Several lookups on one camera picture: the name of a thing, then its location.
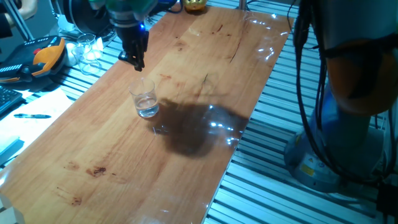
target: desk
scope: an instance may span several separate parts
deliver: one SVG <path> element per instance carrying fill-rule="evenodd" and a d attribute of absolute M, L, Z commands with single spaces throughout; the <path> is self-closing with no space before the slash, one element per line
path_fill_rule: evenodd
<path fill-rule="evenodd" d="M 144 71 L 117 62 L 0 173 L 1 193 L 27 223 L 200 223 L 288 32 L 269 14 L 167 14 Z M 128 93 L 138 76 L 157 85 L 153 120 Z"/>

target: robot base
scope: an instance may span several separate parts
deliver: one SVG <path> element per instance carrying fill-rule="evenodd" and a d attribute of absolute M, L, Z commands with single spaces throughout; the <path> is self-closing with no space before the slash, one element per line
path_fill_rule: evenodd
<path fill-rule="evenodd" d="M 342 112 L 329 86 L 326 87 L 322 111 L 322 131 L 317 128 L 314 114 L 309 121 L 320 153 L 325 157 L 323 145 L 326 144 L 339 166 L 368 179 L 381 167 L 380 161 L 384 158 L 384 131 L 369 126 L 371 117 Z M 290 174 L 311 189 L 331 193 L 361 188 L 361 185 L 342 179 L 327 167 L 312 150 L 304 131 L 288 142 L 284 160 Z"/>

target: robotic arm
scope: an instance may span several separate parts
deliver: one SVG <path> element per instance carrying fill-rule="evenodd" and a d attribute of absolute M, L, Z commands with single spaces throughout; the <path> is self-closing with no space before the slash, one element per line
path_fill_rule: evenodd
<path fill-rule="evenodd" d="M 304 132 L 287 145 L 285 163 L 292 176 L 307 187 L 321 192 L 337 192 L 347 186 L 360 189 L 363 184 L 378 187 L 393 172 L 397 157 L 391 110 L 398 96 L 397 7 L 397 1 L 389 0 L 301 0 L 294 45 Z M 319 44 L 321 70 L 315 110 L 307 121 L 300 63 L 310 24 Z M 385 132 L 377 125 L 369 126 L 371 116 L 387 110 Z"/>
<path fill-rule="evenodd" d="M 94 10 L 106 7 L 119 38 L 123 51 L 119 59 L 129 62 L 137 71 L 145 67 L 144 52 L 147 51 L 149 32 L 144 19 L 157 5 L 157 0 L 89 0 Z"/>

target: glass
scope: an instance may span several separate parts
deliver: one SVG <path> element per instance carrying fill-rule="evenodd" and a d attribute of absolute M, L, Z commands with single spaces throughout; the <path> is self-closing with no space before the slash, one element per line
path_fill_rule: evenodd
<path fill-rule="evenodd" d="M 91 46 L 91 52 L 88 52 L 87 57 L 99 59 L 103 54 L 102 38 L 96 38 L 94 34 L 83 34 L 77 38 L 78 44 Z"/>
<path fill-rule="evenodd" d="M 72 54 L 76 58 L 81 72 L 85 75 L 96 74 L 100 70 L 100 63 L 96 58 L 90 57 L 91 46 L 77 44 L 72 49 Z"/>
<path fill-rule="evenodd" d="M 149 78 L 138 78 L 130 84 L 129 91 L 139 116 L 151 118 L 159 111 L 155 83 Z"/>
<path fill-rule="evenodd" d="M 77 38 L 78 44 L 90 44 L 91 46 L 95 44 L 94 34 L 83 34 Z"/>

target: white paper sheet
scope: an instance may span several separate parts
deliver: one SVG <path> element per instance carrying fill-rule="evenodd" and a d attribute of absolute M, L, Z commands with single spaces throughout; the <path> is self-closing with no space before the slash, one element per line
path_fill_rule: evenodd
<path fill-rule="evenodd" d="M 71 105 L 71 101 L 58 88 L 46 95 L 14 110 L 0 121 L 0 134 L 19 136 L 24 145 L 13 156 L 20 154 L 26 147 L 35 141 L 65 110 Z M 15 118 L 14 114 L 46 114 L 51 118 Z"/>
<path fill-rule="evenodd" d="M 15 91 L 17 91 L 18 93 L 22 93 L 23 99 L 26 99 L 26 98 L 28 98 L 28 97 L 33 95 L 32 92 L 29 92 L 27 90 L 15 90 Z"/>

